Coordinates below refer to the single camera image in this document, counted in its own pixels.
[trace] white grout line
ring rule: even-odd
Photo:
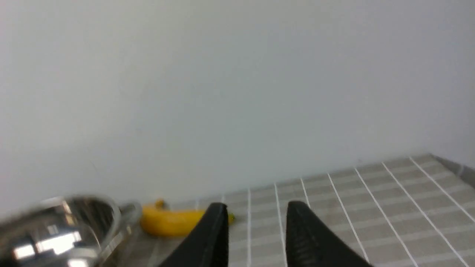
[[[285,239],[284,239],[284,228],[282,227],[282,216],[280,214],[280,205],[279,205],[279,194],[277,193],[277,185],[274,183],[275,189],[275,201],[277,202],[277,215],[279,216],[279,226],[280,226],[280,238],[282,240],[282,249],[284,251],[284,264],[287,267],[287,254],[285,253]]]
[[[307,205],[309,208],[310,207],[310,202],[308,202],[308,195],[307,195],[307,190],[305,189],[305,184],[302,178],[300,178],[300,182],[302,183],[302,188],[304,189],[304,194],[305,194],[305,200],[307,201]]]
[[[149,261],[147,263],[147,267],[154,267],[155,264],[157,263],[157,255],[159,252],[160,244],[157,241],[155,243],[155,246],[153,247],[152,254],[150,255]]]
[[[130,256],[130,254],[132,253],[132,250],[134,248],[134,245],[137,242],[137,239],[139,238],[139,235],[140,235],[140,233],[137,232],[137,231],[135,232],[135,234],[133,234],[133,236],[131,237],[131,239],[129,241],[129,244],[127,245],[126,249],[124,250],[122,256],[119,258],[120,261],[119,261],[119,264],[117,265],[117,267],[122,267],[124,262]]]
[[[391,175],[391,177],[394,179],[394,181],[396,181],[396,183],[401,187],[401,189],[406,193],[406,195],[411,199],[412,203],[414,203],[414,205],[416,205],[416,207],[419,209],[419,211],[422,213],[422,215],[426,218],[426,220],[430,223],[430,225],[434,228],[434,230],[442,237],[442,239],[447,243],[447,245],[450,247],[450,249],[457,255],[457,257],[460,259],[460,261],[467,267],[469,267],[469,265],[464,261],[464,259],[460,256],[460,254],[455,250],[455,248],[450,244],[450,242],[447,240],[447,238],[444,236],[444,234],[442,234],[442,232],[434,225],[434,223],[432,222],[432,220],[427,216],[427,214],[421,209],[421,207],[417,204],[417,202],[411,197],[411,195],[409,195],[409,193],[407,192],[407,190],[404,188],[404,186],[402,186],[402,184],[398,181],[398,179],[396,179],[396,177],[394,176],[394,174],[392,174],[392,172],[388,169],[388,167],[386,166],[386,164],[384,164],[384,162],[381,162],[381,164],[383,164],[384,168],[386,169],[386,171],[388,171],[388,173]]]
[[[247,267],[251,266],[251,189],[247,189]]]
[[[415,160],[412,159],[412,157],[409,157],[409,159],[434,183],[436,184],[437,187],[439,187],[439,189],[445,194],[448,196],[448,198],[450,198],[450,200],[455,203],[457,205],[457,207],[459,207],[459,209],[461,209],[465,215],[467,215],[473,222],[475,222],[475,219],[472,217],[472,215],[470,215],[449,193],[447,193],[447,191],[445,191],[442,186],[440,186],[440,184],[438,182],[436,182],[436,180],[434,180],[434,178],[432,178],[424,169],[422,169],[420,167],[419,164],[417,164],[417,162],[415,162]]]
[[[366,183],[364,182],[363,180],[363,177],[361,177],[361,174],[360,172],[355,168],[355,171],[356,173],[358,174],[358,177],[360,178],[361,182],[363,183],[364,187],[366,187],[366,190],[368,190],[368,193],[371,195],[371,197],[373,198],[374,200],[374,203],[376,204],[376,206],[378,206],[378,209],[380,209],[381,213],[383,214],[384,218],[386,219],[386,221],[388,222],[389,224],[389,227],[391,227],[392,231],[394,232],[394,234],[396,235],[396,238],[399,240],[399,242],[401,242],[404,250],[406,251],[406,253],[408,254],[409,258],[411,259],[412,263],[414,263],[414,266],[418,267],[419,265],[417,264],[416,260],[412,257],[411,253],[409,252],[409,249],[408,247],[406,247],[406,244],[404,244],[404,242],[402,241],[401,237],[399,236],[399,234],[396,232],[396,230],[394,229],[394,226],[392,225],[392,223],[389,221],[388,219],[388,216],[386,216],[386,214],[384,213],[383,209],[381,208],[380,204],[378,203],[378,201],[376,200],[376,198],[374,197],[373,193],[371,193],[369,187],[366,185]]]
[[[330,179],[330,183],[332,184],[333,191],[335,191],[336,197],[338,198],[338,201],[340,202],[340,205],[341,205],[342,208],[343,208],[343,212],[345,213],[346,219],[347,219],[348,222],[350,223],[350,227],[351,227],[351,229],[352,229],[352,231],[353,231],[353,234],[354,234],[355,237],[356,237],[356,241],[358,241],[358,244],[360,245],[361,250],[363,250],[364,259],[365,259],[367,262],[370,262],[370,260],[368,259],[368,255],[366,254],[366,250],[364,250],[363,244],[361,243],[360,238],[358,237],[358,234],[356,233],[355,227],[354,227],[353,224],[352,224],[352,220],[350,219],[350,216],[349,216],[348,213],[346,212],[345,206],[343,205],[343,201],[342,201],[342,199],[340,198],[340,195],[338,194],[338,191],[336,190],[335,185],[333,184],[332,177],[330,176],[329,173],[327,173],[327,175],[328,175],[328,179]]]

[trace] stainless steel bowl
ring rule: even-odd
[[[1,267],[109,266],[142,208],[107,197],[53,198],[0,223]]]

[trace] tiled countertop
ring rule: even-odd
[[[343,241],[375,266],[474,266],[475,190],[430,155],[290,180],[196,201],[178,209],[225,202],[231,267],[284,267],[290,200],[307,203]],[[122,266],[157,266],[180,239],[139,233]]]

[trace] gray tile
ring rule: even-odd
[[[380,238],[396,237],[389,224],[380,224],[366,228],[356,229],[356,233],[362,242]]]
[[[396,177],[396,179],[398,179],[398,181],[414,180],[419,178],[428,179],[427,176],[421,170],[393,173],[393,175],[394,177]]]
[[[350,176],[358,176],[358,174],[354,169],[346,169],[338,172],[331,172],[330,176],[332,177],[332,179],[339,179]]]
[[[436,182],[443,188],[448,189],[455,186],[467,186],[467,184],[455,175],[446,176],[442,179],[437,179]]]
[[[305,194],[304,194],[303,189],[300,189],[300,191],[293,191],[293,192],[285,192],[285,193],[279,192],[278,195],[279,195],[279,201],[305,199]]]
[[[417,162],[417,164],[419,164],[419,165],[425,164],[425,163],[428,163],[428,162],[436,162],[436,159],[431,154],[413,156],[412,159],[415,162]]]
[[[343,192],[343,191],[348,191],[348,190],[354,190],[354,189],[364,189],[364,184],[358,179],[358,180],[353,180],[345,183],[336,183],[335,188],[338,191],[338,193]]]
[[[353,230],[351,229],[343,230],[343,231],[335,231],[334,233],[347,245],[357,242],[355,234],[353,233]]]
[[[475,218],[475,207],[468,207],[465,208],[465,211],[470,214],[473,218]]]
[[[224,195],[226,203],[247,202],[247,189],[226,193]]]
[[[440,236],[409,240],[404,243],[414,258],[452,252]]]
[[[406,193],[400,187],[389,188],[389,189],[385,189],[385,190],[375,191],[375,192],[372,192],[372,193],[373,193],[373,196],[377,200],[397,198],[397,197],[405,197],[406,196]]]
[[[412,202],[395,203],[391,205],[383,205],[382,209],[386,216],[392,217],[400,214],[413,213],[419,209]]]
[[[390,170],[395,169],[395,168],[409,167],[409,166],[414,165],[414,163],[410,159],[397,159],[397,160],[384,162],[384,164]]]
[[[257,220],[257,219],[265,219],[265,218],[271,218],[277,216],[277,205],[275,206],[274,209],[270,210],[261,210],[261,211],[256,211],[253,212],[251,208],[251,221]]]
[[[235,249],[229,252],[229,262],[239,262],[239,261],[246,261],[246,260],[247,260],[247,247]]]
[[[264,227],[251,227],[251,239],[263,238],[280,233],[280,224],[277,219],[273,224],[266,225]]]
[[[274,254],[266,257],[252,259],[252,267],[282,267],[284,265],[284,254]]]
[[[304,181],[305,186],[311,184],[330,184],[330,180],[328,179],[328,175],[326,174],[303,177],[302,180]]]
[[[258,193],[251,192],[252,205],[266,204],[266,203],[272,203],[272,202],[274,203],[276,202],[275,194],[270,195],[270,196],[260,196]]]
[[[357,169],[360,175],[363,176],[363,178],[364,178],[364,175],[367,173],[386,171],[386,169],[381,163],[369,164],[369,165],[358,167]]]
[[[473,221],[461,210],[451,213],[429,215],[428,217],[439,229],[473,224]]]
[[[366,248],[366,254],[368,254],[370,262],[376,266],[393,261],[410,259],[400,243]]]
[[[384,175],[384,176],[380,176],[378,178],[374,178],[374,179],[370,179],[370,180],[366,180],[364,181],[366,183],[366,185],[372,189],[373,187],[375,186],[379,186],[379,185],[382,185],[382,184],[387,184],[387,183],[396,183],[394,181],[394,179],[389,175]]]
[[[319,186],[319,187],[305,187],[308,196],[321,195],[333,192],[331,185]]]
[[[457,255],[454,254],[453,259],[440,260],[430,263],[421,263],[418,264],[419,267],[464,267],[465,265],[458,259]]]
[[[475,201],[475,190],[467,187],[465,190],[450,194],[460,205]]]
[[[445,195],[425,199],[417,199],[416,203],[424,211],[439,209],[443,207],[450,207],[454,205],[454,203]]]
[[[353,224],[357,222],[383,218],[383,214],[381,213],[380,209],[376,206],[376,204],[374,205],[374,207],[369,208],[369,209],[348,210],[347,213]]]
[[[324,216],[319,216],[320,220],[322,220],[328,227],[334,225],[340,225],[344,223],[348,223],[346,216],[342,212],[338,213],[330,213]]]
[[[404,185],[404,188],[410,195],[440,190],[431,180],[427,180],[424,183]]]
[[[289,180],[286,180],[286,181],[278,182],[278,183],[276,183],[276,185],[277,185],[277,189],[279,189],[281,187],[295,186],[295,185],[302,187],[302,182],[300,181],[300,179],[289,179]]]
[[[285,185],[285,186],[277,186],[277,191],[279,194],[282,193],[291,193],[291,192],[303,192],[304,188],[302,184],[294,184],[294,185]]]
[[[464,261],[469,265],[469,266],[475,266],[475,256],[465,256]]]
[[[281,255],[283,251],[282,242],[275,242],[261,246],[251,246],[251,258]]]
[[[230,242],[239,242],[239,241],[247,240],[247,229],[233,230],[233,228],[230,227],[229,240]]]
[[[431,176],[447,171],[447,168],[444,167],[442,164],[437,164],[437,165],[433,165],[433,166],[430,166],[430,167],[425,167],[423,169],[424,169],[425,172],[427,172]]]
[[[475,248],[475,229],[445,234],[445,237],[457,251]]]
[[[358,194],[355,196],[343,196],[340,197],[343,205],[349,206],[352,204],[361,204],[361,203],[368,203],[368,202],[374,202],[373,198],[369,193],[364,193],[364,194]]]
[[[430,231],[434,228],[430,225],[429,221],[422,216],[420,218],[403,220],[403,221],[395,221],[391,222],[396,232],[402,236],[407,234],[414,234],[423,231]]]
[[[317,211],[332,211],[341,210],[341,205],[338,199],[335,197],[328,200],[311,201],[310,208]]]

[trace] yellow banana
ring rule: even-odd
[[[155,205],[142,207],[140,225],[145,232],[155,236],[186,236],[195,228],[205,213],[205,210],[164,210],[163,204],[164,201],[159,199]],[[234,220],[234,215],[229,213],[229,224]]]

